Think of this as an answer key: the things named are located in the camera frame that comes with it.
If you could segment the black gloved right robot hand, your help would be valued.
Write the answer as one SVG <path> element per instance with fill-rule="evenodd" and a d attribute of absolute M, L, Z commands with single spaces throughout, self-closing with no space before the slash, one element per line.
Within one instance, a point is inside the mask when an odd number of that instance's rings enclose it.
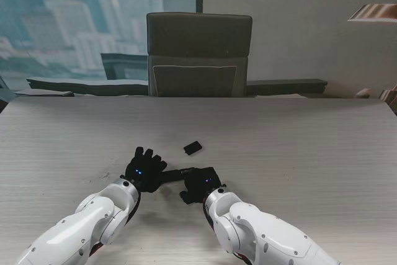
<path fill-rule="evenodd" d="M 180 197 L 187 205 L 202 203 L 207 196 L 222 186 L 213 167 L 194 168 L 184 175 L 185 191 L 180 192 Z"/>

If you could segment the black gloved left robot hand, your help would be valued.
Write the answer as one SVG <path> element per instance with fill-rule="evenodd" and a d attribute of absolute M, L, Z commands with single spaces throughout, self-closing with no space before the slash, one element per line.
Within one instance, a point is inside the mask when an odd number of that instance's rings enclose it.
<path fill-rule="evenodd" d="M 161 173 L 166 169 L 167 163 L 159 155 L 153 155 L 152 149 L 146 151 L 138 146 L 134 157 L 127 165 L 124 177 L 140 192 L 155 192 L 161 185 Z"/>

